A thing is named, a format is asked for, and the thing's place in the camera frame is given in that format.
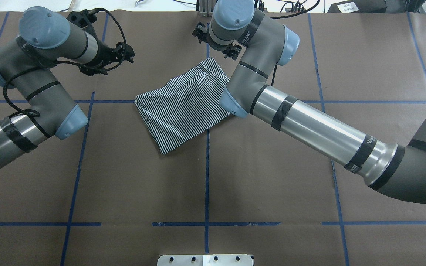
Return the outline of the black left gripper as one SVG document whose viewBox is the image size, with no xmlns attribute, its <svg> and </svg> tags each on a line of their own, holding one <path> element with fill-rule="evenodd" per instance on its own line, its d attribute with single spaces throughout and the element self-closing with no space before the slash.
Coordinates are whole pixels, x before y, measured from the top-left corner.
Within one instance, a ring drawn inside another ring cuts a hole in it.
<svg viewBox="0 0 426 266">
<path fill-rule="evenodd" d="M 107 75 L 108 71 L 104 67 L 111 63 L 123 61 L 134 63 L 135 52 L 132 46 L 125 42 L 118 42 L 115 48 L 110 48 L 101 41 L 97 41 L 97 45 L 98 51 L 92 61 L 80 67 L 80 72 L 87 76 L 91 77 L 94 74 Z"/>
</svg>

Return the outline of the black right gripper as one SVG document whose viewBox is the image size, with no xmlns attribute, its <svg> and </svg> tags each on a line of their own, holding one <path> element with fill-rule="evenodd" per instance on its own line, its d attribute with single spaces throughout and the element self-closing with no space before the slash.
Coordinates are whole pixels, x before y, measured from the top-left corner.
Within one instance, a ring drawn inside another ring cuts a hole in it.
<svg viewBox="0 0 426 266">
<path fill-rule="evenodd" d="M 217 37 L 214 33 L 208 33 L 208 41 L 210 47 L 214 50 L 221 51 L 224 58 L 231 58 L 237 60 L 242 47 L 234 44 L 234 40 L 223 40 Z"/>
</svg>

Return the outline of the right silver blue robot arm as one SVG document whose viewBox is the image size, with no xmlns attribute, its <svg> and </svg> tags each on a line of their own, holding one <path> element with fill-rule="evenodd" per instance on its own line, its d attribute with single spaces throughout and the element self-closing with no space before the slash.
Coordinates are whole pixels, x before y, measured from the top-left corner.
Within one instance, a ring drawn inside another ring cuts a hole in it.
<svg viewBox="0 0 426 266">
<path fill-rule="evenodd" d="M 291 60 L 300 39 L 257 10 L 253 0 L 219 0 L 206 40 L 216 50 L 235 41 L 246 49 L 220 96 L 223 109 L 256 116 L 360 175 L 382 195 L 426 204 L 426 119 L 406 147 L 386 144 L 267 84 L 274 67 Z"/>
</svg>

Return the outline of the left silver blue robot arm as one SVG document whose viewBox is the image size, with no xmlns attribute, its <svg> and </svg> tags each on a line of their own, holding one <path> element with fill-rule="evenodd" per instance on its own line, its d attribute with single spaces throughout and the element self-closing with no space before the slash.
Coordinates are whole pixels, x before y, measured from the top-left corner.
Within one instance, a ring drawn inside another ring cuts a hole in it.
<svg viewBox="0 0 426 266">
<path fill-rule="evenodd" d="M 135 52 L 123 41 L 111 48 L 93 28 L 104 8 L 71 12 L 67 17 L 34 6 L 19 20 L 19 34 L 0 47 L 0 86 L 15 113 L 0 120 L 0 169 L 56 136 L 64 140 L 88 124 L 88 118 L 51 72 L 61 64 L 87 76 L 108 74 Z"/>
</svg>

